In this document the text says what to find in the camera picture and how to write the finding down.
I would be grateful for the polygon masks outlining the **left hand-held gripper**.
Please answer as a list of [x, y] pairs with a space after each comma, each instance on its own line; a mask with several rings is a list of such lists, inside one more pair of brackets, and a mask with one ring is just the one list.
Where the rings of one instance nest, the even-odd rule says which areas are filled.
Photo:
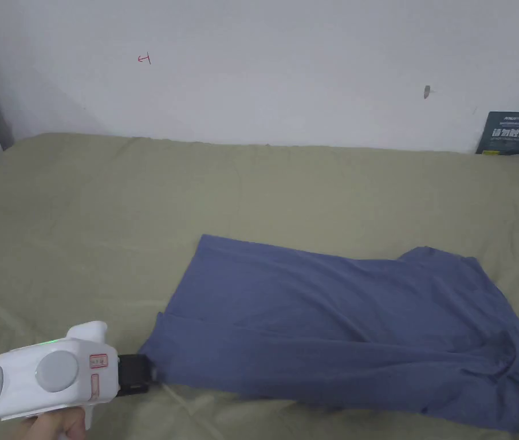
[[81, 407], [89, 429], [97, 405], [148, 392], [158, 381], [155, 366], [143, 354], [119, 354], [106, 342], [107, 329], [90, 321], [60, 339], [0, 354], [0, 420]]

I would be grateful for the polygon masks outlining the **person's left hand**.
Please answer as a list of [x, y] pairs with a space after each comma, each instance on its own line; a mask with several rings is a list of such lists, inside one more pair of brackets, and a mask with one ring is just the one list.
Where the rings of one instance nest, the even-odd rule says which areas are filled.
[[26, 418], [15, 427], [11, 439], [86, 439], [85, 412], [81, 407], [63, 408]]

